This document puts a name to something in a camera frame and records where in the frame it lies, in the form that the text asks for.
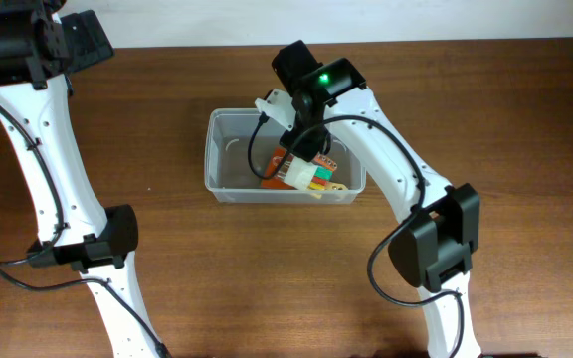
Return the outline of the clear plastic container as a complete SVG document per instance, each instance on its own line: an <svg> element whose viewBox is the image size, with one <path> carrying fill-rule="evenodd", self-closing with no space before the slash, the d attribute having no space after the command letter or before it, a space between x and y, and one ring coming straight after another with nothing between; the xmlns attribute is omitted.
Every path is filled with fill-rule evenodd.
<svg viewBox="0 0 573 358"><path fill-rule="evenodd" d="M247 151L260 113L254 108L216 109L211 113L205 146L204 182L221 203L350 204L366 186L366 169L339 139L329 156L338 164L331 177L346 186L331 192L263 189L250 169Z"/></svg>

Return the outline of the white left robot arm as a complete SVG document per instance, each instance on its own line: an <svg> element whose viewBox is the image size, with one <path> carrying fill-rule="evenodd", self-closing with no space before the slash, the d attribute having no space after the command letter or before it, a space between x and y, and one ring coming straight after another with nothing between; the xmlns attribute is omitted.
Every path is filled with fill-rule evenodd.
<svg viewBox="0 0 573 358"><path fill-rule="evenodd" d="M38 227L23 263L78 274L115 356L165 357L137 281L135 212L99 202L70 119L71 75L110 59L114 49L95 12L61 16L60 9L58 1L0 1L0 123Z"/></svg>

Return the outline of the masonry drill bit red case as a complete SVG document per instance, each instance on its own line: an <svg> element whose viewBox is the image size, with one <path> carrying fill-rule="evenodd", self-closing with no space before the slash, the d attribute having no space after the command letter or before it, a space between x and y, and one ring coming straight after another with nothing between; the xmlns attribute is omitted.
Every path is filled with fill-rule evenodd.
<svg viewBox="0 0 573 358"><path fill-rule="evenodd" d="M331 172L334 172L337 169L337 163L326 155L317 154L312 162L315 165L323 167Z"/></svg>

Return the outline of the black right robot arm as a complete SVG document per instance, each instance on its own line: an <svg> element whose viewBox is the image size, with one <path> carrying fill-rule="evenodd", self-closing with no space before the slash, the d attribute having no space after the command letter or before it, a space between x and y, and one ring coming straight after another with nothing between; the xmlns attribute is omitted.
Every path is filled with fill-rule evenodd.
<svg viewBox="0 0 573 358"><path fill-rule="evenodd" d="M365 78L346 58L323 64L303 41L279 50L272 68L283 88L256 101L260 123L276 121L286 153L268 179L281 175L309 189L306 164L336 138L359 160L387 199L398 226L373 250L367 276L386 251L397 273L420 296L432 357L479 357L468 299L478 248L480 197L454 187L395 129Z"/></svg>

